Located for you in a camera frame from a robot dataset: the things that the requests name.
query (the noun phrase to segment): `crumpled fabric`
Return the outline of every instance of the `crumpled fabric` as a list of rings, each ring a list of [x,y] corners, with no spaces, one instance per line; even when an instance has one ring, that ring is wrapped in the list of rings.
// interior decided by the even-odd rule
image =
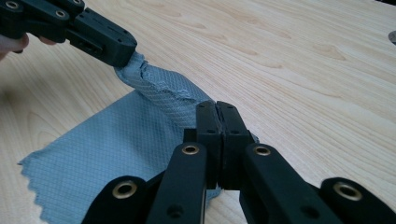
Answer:
[[[181,74],[149,65],[137,52],[115,70],[134,91],[20,162],[48,223],[80,223],[109,181],[149,180],[166,169],[183,130],[195,127],[195,106],[210,100]],[[209,190],[206,198],[218,194]]]

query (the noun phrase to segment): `wooden table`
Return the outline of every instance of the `wooden table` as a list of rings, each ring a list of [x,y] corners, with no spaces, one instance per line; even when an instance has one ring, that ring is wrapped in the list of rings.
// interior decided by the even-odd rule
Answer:
[[[148,61],[235,105],[305,181],[343,176],[396,209],[396,7],[373,0],[108,1]],[[17,162],[131,89],[68,44],[0,62],[0,222],[42,223]],[[244,223],[223,192],[206,223]]]

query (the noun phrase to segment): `tabletop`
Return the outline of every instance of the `tabletop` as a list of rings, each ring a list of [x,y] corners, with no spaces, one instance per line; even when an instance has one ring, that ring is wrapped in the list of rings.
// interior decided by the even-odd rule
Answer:
[[[373,0],[86,0],[137,51],[235,105],[308,183],[342,176],[396,210],[396,7]],[[132,89],[68,43],[0,62],[0,222],[42,223],[17,164]],[[237,191],[206,223],[246,222]]]

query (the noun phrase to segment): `blue cloth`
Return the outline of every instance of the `blue cloth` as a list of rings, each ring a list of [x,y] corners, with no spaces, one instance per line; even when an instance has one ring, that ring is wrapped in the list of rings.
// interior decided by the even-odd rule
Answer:
[[[181,74],[151,66],[138,53],[116,73],[135,90],[21,161],[48,223],[80,223],[116,177],[149,180],[163,171],[183,130],[195,127],[195,106],[210,99]],[[210,190],[207,198],[217,194]]]

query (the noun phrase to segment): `microfiber cloth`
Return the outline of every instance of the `microfiber cloth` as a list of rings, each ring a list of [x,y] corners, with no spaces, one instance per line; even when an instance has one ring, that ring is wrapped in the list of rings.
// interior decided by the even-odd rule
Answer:
[[[181,74],[134,53],[116,74],[134,91],[21,161],[22,174],[48,223],[81,223],[111,180],[149,180],[166,169],[183,130],[195,128],[195,106],[210,98]],[[206,198],[219,194],[209,190]]]

